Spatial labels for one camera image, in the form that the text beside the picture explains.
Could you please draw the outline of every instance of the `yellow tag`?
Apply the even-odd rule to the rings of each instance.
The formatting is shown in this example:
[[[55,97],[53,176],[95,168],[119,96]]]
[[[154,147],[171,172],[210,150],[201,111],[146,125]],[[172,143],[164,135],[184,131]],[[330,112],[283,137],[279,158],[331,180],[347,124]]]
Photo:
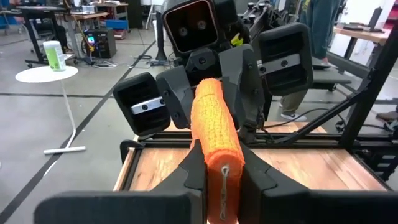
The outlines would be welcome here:
[[[240,46],[243,44],[243,38],[239,38],[240,33],[237,33],[231,40],[233,46]]]

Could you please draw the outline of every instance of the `orange object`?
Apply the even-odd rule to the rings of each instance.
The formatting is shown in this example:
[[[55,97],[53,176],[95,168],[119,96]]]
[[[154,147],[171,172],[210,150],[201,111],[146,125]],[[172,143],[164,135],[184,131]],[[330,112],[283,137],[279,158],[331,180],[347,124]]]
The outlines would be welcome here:
[[[209,78],[197,86],[191,121],[191,148],[199,139],[207,164],[208,221],[236,224],[244,160],[220,81]]]

